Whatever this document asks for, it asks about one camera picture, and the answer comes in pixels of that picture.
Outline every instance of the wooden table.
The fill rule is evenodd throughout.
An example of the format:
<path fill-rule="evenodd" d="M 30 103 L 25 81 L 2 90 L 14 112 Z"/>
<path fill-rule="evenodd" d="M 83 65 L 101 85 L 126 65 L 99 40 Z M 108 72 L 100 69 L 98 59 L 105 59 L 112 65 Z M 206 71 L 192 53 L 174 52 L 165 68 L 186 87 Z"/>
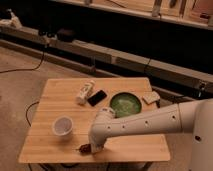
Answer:
<path fill-rule="evenodd" d="M 152 91 L 147 78 L 92 78 L 94 93 L 104 90 L 107 98 L 91 107 L 79 106 L 75 96 L 91 78 L 49 79 L 44 88 L 37 112 L 32 121 L 21 154 L 20 163 L 96 163 L 168 161 L 170 153 L 164 135 L 138 135 L 110 138 L 102 152 L 81 155 L 78 149 L 88 143 L 88 131 L 97 111 L 109 105 L 113 95 L 128 91 L 141 99 Z M 142 109 L 155 109 L 156 105 Z M 74 122 L 70 140 L 63 141 L 52 133 L 52 123 L 57 117 L 70 116 Z"/>

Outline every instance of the small object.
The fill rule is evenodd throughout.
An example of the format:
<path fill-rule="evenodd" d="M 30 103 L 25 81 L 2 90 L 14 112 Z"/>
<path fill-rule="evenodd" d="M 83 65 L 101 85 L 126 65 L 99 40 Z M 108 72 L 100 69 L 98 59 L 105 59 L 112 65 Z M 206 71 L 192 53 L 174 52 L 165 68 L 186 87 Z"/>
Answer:
<path fill-rule="evenodd" d="M 176 5 L 176 3 L 177 3 L 177 0 L 170 0 L 169 7 L 173 8 Z"/>
<path fill-rule="evenodd" d="M 160 100 L 160 96 L 156 91 L 152 91 L 149 94 L 145 94 L 142 97 L 147 104 L 154 103 Z"/>
<path fill-rule="evenodd" d="M 91 106 L 95 106 L 97 103 L 99 103 L 101 100 L 107 97 L 107 94 L 103 91 L 100 90 L 98 91 L 95 95 L 90 97 L 87 101 Z"/>
<path fill-rule="evenodd" d="M 8 20 L 11 19 L 11 14 L 8 11 L 8 9 L 7 10 L 2 8 L 0 9 L 0 19 L 8 19 Z"/>
<path fill-rule="evenodd" d="M 11 26 L 12 25 L 12 21 L 8 20 L 8 19 L 2 19 L 0 20 L 0 26 Z"/>
<path fill-rule="evenodd" d="M 213 15 L 211 15 L 211 17 L 208 21 L 208 26 L 213 27 Z"/>
<path fill-rule="evenodd" d="M 89 154 L 92 152 L 91 144 L 84 144 L 78 149 L 82 154 Z"/>
<path fill-rule="evenodd" d="M 160 13 L 160 7 L 161 7 L 162 0 L 155 0 L 154 6 L 152 9 L 152 17 L 158 17 Z"/>
<path fill-rule="evenodd" d="M 179 14 L 181 16 L 184 15 L 185 8 L 186 8 L 186 3 L 187 3 L 187 0 L 182 0 L 182 2 L 181 2 L 181 6 L 180 6 L 180 10 L 179 10 Z"/>
<path fill-rule="evenodd" d="M 63 42 L 72 42 L 75 38 L 75 32 L 74 30 L 62 28 L 57 32 L 57 38 Z"/>
<path fill-rule="evenodd" d="M 86 103 L 88 97 L 92 94 L 94 85 L 95 82 L 93 80 L 84 84 L 84 86 L 81 88 L 76 96 L 77 104 L 84 105 Z"/>
<path fill-rule="evenodd" d="M 207 15 L 213 15 L 213 1 L 212 0 L 196 0 L 192 7 L 192 10 L 196 13 L 204 13 Z"/>
<path fill-rule="evenodd" d="M 67 116 L 57 118 L 52 126 L 53 133 L 61 137 L 68 135 L 72 131 L 72 129 L 72 119 Z"/>
<path fill-rule="evenodd" d="M 51 31 L 47 32 L 47 37 L 48 38 L 52 38 L 54 36 L 55 36 L 55 34 L 53 32 L 51 32 Z"/>
<path fill-rule="evenodd" d="M 209 19 L 210 19 L 210 15 L 209 15 L 209 14 L 205 14 L 205 13 L 201 13 L 201 14 L 200 14 L 200 18 L 209 20 Z"/>
<path fill-rule="evenodd" d="M 22 28 L 22 24 L 21 24 L 19 18 L 13 13 L 13 11 L 11 9 L 8 9 L 8 11 L 10 12 L 11 17 L 12 17 L 11 18 L 12 25 L 17 29 Z"/>
<path fill-rule="evenodd" d="M 92 3 L 92 0 L 84 0 L 85 5 L 89 5 Z"/>
<path fill-rule="evenodd" d="M 112 97 L 110 107 L 115 111 L 117 118 L 141 112 L 141 101 L 134 94 L 122 92 Z"/>
<path fill-rule="evenodd" d="M 44 35 L 46 35 L 47 34 L 47 32 L 45 31 L 45 30 L 43 30 L 43 29 L 39 29 L 38 30 L 38 35 L 39 36 L 44 36 Z"/>

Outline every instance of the paper cup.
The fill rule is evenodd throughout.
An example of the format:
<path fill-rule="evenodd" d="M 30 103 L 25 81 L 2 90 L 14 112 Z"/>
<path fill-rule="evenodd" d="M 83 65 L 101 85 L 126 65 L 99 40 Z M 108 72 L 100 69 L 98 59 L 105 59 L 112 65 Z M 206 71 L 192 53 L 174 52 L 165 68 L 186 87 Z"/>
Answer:
<path fill-rule="evenodd" d="M 57 118 L 53 123 L 52 129 L 57 136 L 67 136 L 73 129 L 72 119 L 67 116 Z"/>

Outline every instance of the smartphone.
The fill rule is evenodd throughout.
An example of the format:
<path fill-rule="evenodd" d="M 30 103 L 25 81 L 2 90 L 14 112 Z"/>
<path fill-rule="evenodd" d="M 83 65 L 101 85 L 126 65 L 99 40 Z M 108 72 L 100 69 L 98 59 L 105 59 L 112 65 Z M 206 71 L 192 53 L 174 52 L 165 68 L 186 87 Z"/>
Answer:
<path fill-rule="evenodd" d="M 103 90 L 100 90 L 96 94 L 91 96 L 89 99 L 87 99 L 87 101 L 91 106 L 95 106 L 106 97 L 107 97 L 107 94 Z"/>

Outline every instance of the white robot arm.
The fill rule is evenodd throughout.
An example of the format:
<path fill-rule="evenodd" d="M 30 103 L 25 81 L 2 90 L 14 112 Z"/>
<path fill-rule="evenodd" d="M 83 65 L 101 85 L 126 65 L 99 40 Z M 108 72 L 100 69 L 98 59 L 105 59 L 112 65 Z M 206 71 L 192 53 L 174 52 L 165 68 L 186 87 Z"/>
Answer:
<path fill-rule="evenodd" d="M 213 99 L 193 101 L 115 118 L 113 109 L 102 108 L 91 126 L 89 141 L 92 153 L 103 149 L 107 138 L 193 132 L 190 171 L 213 170 Z"/>

